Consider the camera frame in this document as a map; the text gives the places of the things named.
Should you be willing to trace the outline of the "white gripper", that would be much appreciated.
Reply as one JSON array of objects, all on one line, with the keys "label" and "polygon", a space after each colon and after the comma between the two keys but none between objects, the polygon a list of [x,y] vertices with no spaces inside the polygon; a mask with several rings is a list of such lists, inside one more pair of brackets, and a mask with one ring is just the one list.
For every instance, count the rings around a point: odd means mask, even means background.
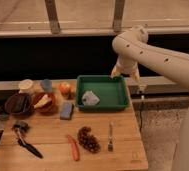
[{"label": "white gripper", "polygon": [[119,74],[132,74],[132,78],[137,83],[140,82],[140,73],[138,69],[138,64],[136,61],[119,56],[116,62],[116,65],[113,67],[110,77],[113,79]]}]

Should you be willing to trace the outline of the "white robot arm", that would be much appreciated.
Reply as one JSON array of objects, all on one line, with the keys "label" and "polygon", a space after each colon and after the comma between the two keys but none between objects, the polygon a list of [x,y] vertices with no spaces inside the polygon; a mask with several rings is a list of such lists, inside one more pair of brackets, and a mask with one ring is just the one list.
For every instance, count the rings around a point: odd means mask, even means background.
[{"label": "white robot arm", "polygon": [[[117,35],[112,46],[118,58],[111,76],[127,74],[140,84],[138,65],[141,64],[189,90],[189,54],[147,42],[148,33],[143,26],[134,26]],[[171,171],[189,171],[189,108],[181,123]]]}]

